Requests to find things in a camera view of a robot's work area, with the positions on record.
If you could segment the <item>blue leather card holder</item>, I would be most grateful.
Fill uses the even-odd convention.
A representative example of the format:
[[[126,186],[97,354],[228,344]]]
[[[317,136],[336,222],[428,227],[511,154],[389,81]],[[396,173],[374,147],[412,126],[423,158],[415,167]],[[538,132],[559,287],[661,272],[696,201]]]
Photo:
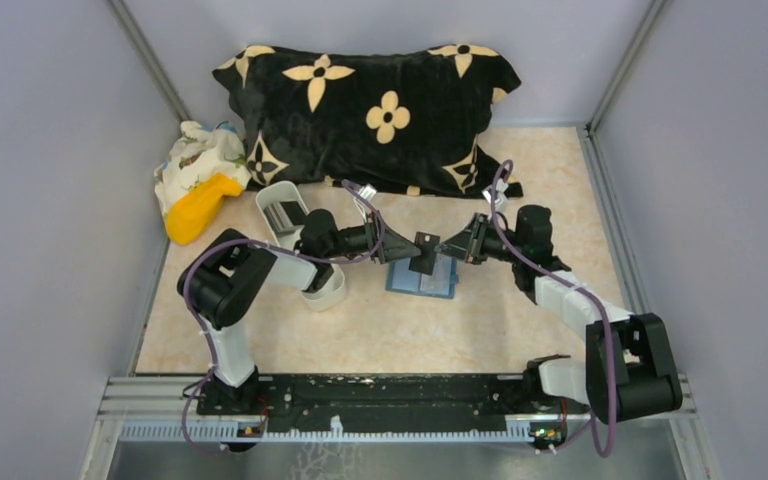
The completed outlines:
[[[386,290],[401,294],[453,299],[459,282],[456,262],[449,257],[435,260],[431,275],[415,272],[409,268],[408,259],[390,265]]]

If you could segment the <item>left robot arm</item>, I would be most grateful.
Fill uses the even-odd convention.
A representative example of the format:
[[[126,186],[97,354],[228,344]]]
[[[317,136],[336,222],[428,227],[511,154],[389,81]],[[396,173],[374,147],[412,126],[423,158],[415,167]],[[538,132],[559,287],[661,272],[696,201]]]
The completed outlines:
[[[390,230],[376,211],[363,224],[340,229],[330,211],[316,209],[304,218],[291,250],[235,229],[223,231],[182,272],[176,289],[207,335],[210,374],[239,388],[257,373],[243,317],[263,286],[305,291],[325,283],[327,267],[364,259],[386,264],[420,255],[420,247]]]

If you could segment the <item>black credit card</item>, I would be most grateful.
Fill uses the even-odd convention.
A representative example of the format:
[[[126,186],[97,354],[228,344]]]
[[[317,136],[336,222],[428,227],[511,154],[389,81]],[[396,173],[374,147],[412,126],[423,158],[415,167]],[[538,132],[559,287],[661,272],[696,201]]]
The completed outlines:
[[[414,244],[420,251],[418,256],[412,257],[409,261],[408,268],[410,271],[431,276],[434,273],[436,258],[437,258],[437,246],[440,243],[440,237],[427,232],[417,232],[414,239]]]

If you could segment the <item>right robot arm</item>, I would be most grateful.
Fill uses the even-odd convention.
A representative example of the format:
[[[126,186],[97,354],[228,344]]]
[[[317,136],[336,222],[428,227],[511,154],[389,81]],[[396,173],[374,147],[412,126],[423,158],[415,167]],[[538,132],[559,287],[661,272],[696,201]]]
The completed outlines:
[[[554,252],[552,212],[526,205],[514,229],[497,229],[476,213],[435,250],[466,264],[507,262],[519,291],[556,314],[585,345],[576,361],[555,355],[532,361],[527,372],[539,391],[585,405],[604,424],[678,410],[681,381],[664,321],[601,299]]]

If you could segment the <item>white oblong plastic tray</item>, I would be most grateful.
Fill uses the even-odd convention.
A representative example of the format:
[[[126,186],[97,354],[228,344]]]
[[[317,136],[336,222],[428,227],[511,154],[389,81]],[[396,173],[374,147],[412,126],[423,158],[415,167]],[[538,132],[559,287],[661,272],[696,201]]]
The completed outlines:
[[[290,287],[300,293],[309,309],[322,312],[347,297],[346,279],[342,269],[328,263],[317,263],[294,256],[295,244],[309,210],[296,185],[280,181],[261,190],[255,203],[275,245],[290,254],[270,249],[277,260],[266,283]]]

